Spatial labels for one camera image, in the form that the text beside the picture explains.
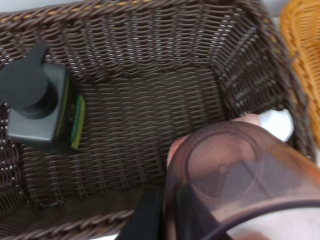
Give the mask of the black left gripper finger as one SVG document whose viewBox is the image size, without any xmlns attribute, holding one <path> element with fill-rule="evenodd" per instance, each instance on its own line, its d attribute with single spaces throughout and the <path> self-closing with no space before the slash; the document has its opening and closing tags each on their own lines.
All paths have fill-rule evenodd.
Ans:
<svg viewBox="0 0 320 240">
<path fill-rule="evenodd" d="M 163 200 L 161 187 L 148 187 L 133 215 L 119 234 L 120 240 L 162 240 Z"/>
</svg>

